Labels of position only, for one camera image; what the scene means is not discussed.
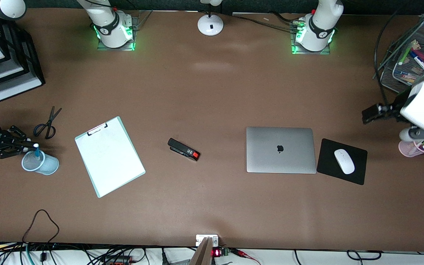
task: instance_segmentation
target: scissors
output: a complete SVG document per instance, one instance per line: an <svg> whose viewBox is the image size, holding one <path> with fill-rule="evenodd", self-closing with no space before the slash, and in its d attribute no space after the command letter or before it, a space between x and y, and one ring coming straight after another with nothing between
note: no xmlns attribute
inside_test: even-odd
<svg viewBox="0 0 424 265"><path fill-rule="evenodd" d="M46 127L47 128L47 134L45 134L45 139L50 139L53 136L55 136L55 132L56 129L55 127L52 126L52 122L53 120L57 117L57 115L60 113L60 111L62 110L62 108L60 108L55 114L53 114L53 112L55 111L55 106L52 106L52 111L50 111L50 117L49 117L49 121L47 121L47 123L45 124L39 124L37 126L35 126L34 128L34 136L39 136L43 130L45 130Z"/></svg>

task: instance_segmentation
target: black mouse pad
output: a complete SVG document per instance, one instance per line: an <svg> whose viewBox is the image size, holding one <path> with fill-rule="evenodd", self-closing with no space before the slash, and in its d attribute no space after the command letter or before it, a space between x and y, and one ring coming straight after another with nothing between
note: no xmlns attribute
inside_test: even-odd
<svg viewBox="0 0 424 265"><path fill-rule="evenodd" d="M335 151L344 149L351 156L354 164L354 172L343 173L338 161L336 161ZM320 155L318 156L317 172L336 177L345 181L350 181L359 185L364 184L365 165L367 163L367 151L354 146L338 143L328 139L322 140Z"/></svg>

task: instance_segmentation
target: laptop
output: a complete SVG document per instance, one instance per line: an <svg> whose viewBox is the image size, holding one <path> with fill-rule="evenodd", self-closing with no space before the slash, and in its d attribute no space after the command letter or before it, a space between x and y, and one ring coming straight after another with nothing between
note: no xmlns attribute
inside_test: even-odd
<svg viewBox="0 0 424 265"><path fill-rule="evenodd" d="M247 127L246 171L317 173L312 129Z"/></svg>

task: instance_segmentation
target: computer mouse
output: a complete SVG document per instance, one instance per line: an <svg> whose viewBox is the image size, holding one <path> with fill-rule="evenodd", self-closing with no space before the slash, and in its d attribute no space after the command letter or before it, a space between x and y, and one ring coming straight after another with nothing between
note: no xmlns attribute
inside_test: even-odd
<svg viewBox="0 0 424 265"><path fill-rule="evenodd" d="M346 152L345 149L336 150L335 158L336 158L336 161L338 161L338 164L340 165L341 170L343 170L343 173L348 175L354 172L353 160L351 159L351 156L348 154L348 152Z"/></svg>

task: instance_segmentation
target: pen holder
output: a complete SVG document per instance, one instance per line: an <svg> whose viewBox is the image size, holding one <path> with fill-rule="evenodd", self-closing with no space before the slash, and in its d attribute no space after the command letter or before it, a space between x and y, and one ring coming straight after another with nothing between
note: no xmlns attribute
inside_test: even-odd
<svg viewBox="0 0 424 265"><path fill-rule="evenodd" d="M399 143L399 151L407 158L412 158L414 156L424 154L424 149L422 148L422 145L417 142L401 141Z"/></svg>
<svg viewBox="0 0 424 265"><path fill-rule="evenodd" d="M29 151L22 158L22 168L26 171L35 171L42 175L51 175L59 168L59 160L53 156L46 155L39 151L40 156L35 156L34 151Z"/></svg>

